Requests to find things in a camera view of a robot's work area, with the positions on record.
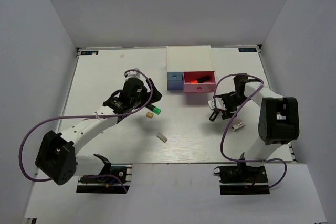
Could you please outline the black green highlighter marker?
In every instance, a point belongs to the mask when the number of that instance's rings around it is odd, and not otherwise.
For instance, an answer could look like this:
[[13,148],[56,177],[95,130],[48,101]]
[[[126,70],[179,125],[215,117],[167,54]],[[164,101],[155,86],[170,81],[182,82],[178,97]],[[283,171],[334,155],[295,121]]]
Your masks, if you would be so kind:
[[146,106],[146,108],[148,110],[150,110],[151,112],[153,112],[154,114],[156,114],[156,115],[159,115],[161,113],[161,109],[159,109],[158,107],[156,107],[156,106],[154,106],[152,104],[148,104]]

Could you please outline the yellow eraser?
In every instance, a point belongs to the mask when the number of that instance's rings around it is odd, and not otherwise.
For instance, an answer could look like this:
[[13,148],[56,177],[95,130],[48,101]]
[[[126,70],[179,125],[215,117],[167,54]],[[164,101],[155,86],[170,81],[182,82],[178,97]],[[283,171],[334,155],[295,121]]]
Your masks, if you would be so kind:
[[154,114],[153,113],[151,113],[151,112],[148,112],[147,114],[146,114],[146,117],[148,117],[148,118],[153,118],[153,116],[154,116]]

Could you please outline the black marker pen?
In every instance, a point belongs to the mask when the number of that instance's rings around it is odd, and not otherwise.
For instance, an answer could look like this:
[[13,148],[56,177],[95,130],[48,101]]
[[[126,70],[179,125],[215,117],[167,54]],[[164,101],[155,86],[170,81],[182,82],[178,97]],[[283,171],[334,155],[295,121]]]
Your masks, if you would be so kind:
[[215,119],[218,117],[218,115],[219,115],[219,112],[218,112],[218,111],[213,111],[212,114],[211,114],[210,117],[209,117],[209,120],[210,120],[211,122],[214,122]]

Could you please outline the pink drawer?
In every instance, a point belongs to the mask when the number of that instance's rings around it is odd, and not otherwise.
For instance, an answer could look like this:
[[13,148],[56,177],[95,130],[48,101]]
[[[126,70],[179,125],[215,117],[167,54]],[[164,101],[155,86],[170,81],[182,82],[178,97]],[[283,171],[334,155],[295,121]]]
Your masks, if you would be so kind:
[[[209,75],[211,77],[210,81],[191,84],[190,81],[195,80],[199,77]],[[216,86],[215,72],[214,71],[199,71],[199,72],[184,72],[184,93],[208,93],[213,92]]]

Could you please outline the black orange highlighter marker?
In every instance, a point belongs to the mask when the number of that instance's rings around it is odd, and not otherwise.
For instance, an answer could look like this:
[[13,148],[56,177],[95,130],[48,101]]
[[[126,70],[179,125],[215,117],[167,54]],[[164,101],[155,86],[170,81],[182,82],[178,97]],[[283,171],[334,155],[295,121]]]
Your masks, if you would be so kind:
[[204,83],[207,81],[210,81],[211,77],[209,75],[203,76],[203,77],[199,77],[195,80],[190,81],[191,84],[200,84],[200,83]]

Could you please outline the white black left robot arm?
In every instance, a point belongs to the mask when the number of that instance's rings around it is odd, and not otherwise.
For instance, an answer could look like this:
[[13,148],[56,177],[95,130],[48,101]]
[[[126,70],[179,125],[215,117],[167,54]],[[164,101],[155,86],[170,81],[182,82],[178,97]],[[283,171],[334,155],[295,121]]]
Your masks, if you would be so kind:
[[151,79],[128,78],[121,90],[115,91],[90,119],[84,119],[60,133],[49,131],[43,137],[36,166],[57,185],[74,176],[104,182],[110,178],[111,163],[100,154],[79,155],[79,151],[103,131],[117,125],[133,110],[160,101],[162,94]]

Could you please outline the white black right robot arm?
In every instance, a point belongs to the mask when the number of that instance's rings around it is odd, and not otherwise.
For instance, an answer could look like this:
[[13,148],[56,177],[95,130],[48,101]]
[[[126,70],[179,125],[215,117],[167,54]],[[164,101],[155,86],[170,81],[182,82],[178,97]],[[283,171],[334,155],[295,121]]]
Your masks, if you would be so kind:
[[[229,74],[222,77],[216,84],[213,97],[219,84],[228,77],[243,77],[244,82],[238,89],[245,98],[238,109],[230,118],[224,130],[221,143],[221,155],[232,162],[244,163],[237,168],[238,177],[247,182],[256,175],[255,167],[263,166],[263,163],[280,161],[280,158],[270,159],[279,147],[287,145],[289,142],[299,137],[299,110],[298,101],[293,97],[283,97],[265,86],[263,80],[246,73]],[[241,159],[233,159],[224,153],[224,140],[233,123],[234,118],[249,101],[255,102],[260,107],[258,122],[258,138],[253,145],[243,153]]]

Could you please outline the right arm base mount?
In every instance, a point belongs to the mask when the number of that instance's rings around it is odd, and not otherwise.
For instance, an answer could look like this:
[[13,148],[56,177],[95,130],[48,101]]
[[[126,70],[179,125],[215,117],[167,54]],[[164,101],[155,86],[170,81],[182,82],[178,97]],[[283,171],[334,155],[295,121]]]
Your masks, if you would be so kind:
[[251,167],[245,163],[217,166],[214,175],[219,177],[220,194],[227,195],[268,195],[268,177],[264,166]]

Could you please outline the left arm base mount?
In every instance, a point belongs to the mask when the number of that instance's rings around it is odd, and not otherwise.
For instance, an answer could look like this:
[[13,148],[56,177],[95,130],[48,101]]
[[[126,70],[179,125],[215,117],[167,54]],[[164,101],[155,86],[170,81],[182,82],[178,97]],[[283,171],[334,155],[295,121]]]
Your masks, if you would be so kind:
[[80,194],[126,194],[132,179],[131,164],[112,165],[107,174],[81,176],[77,182],[76,193]]

